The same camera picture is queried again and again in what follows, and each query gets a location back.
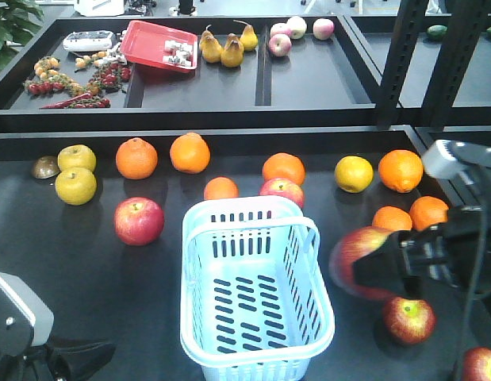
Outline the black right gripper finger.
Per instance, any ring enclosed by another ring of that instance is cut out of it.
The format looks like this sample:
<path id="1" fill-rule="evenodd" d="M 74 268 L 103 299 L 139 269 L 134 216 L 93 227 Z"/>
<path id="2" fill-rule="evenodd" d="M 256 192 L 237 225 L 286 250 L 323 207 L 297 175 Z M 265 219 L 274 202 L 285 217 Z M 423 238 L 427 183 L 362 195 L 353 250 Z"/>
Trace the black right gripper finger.
<path id="1" fill-rule="evenodd" d="M 409 254 L 401 245 L 406 231 L 391 233 L 379 248 L 352 264 L 357 285 L 379 288 L 402 298 L 421 298 L 422 281 L 414 271 Z"/>

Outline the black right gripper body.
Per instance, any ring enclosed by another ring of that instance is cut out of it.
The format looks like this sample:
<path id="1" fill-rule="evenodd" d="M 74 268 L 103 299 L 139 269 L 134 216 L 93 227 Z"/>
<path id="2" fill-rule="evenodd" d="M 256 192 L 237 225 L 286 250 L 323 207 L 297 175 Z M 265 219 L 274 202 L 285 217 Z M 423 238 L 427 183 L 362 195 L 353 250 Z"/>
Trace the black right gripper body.
<path id="1" fill-rule="evenodd" d="M 491 210 L 460 206 L 447 211 L 447 221 L 399 239 L 407 273 L 467 290 L 476 264 L 474 289 L 491 293 Z"/>

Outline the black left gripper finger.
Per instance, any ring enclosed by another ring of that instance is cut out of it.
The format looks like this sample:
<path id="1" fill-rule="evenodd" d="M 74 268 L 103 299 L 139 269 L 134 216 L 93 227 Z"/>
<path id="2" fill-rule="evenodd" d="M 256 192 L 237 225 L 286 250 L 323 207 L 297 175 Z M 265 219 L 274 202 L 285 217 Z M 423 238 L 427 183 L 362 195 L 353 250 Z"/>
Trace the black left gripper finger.
<path id="1" fill-rule="evenodd" d="M 54 380 L 89 380 L 113 358 L 108 341 L 57 341 L 48 344 L 48 368 Z"/>

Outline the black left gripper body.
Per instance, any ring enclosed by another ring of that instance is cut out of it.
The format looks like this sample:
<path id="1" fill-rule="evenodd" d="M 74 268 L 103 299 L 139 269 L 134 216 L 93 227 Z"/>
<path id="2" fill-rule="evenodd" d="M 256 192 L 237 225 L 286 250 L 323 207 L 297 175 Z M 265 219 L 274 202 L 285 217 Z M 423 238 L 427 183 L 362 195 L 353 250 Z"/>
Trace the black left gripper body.
<path id="1" fill-rule="evenodd" d="M 49 351 L 44 346 L 30 348 L 19 356 L 0 354 L 0 380 L 66 380 L 48 360 Z"/>

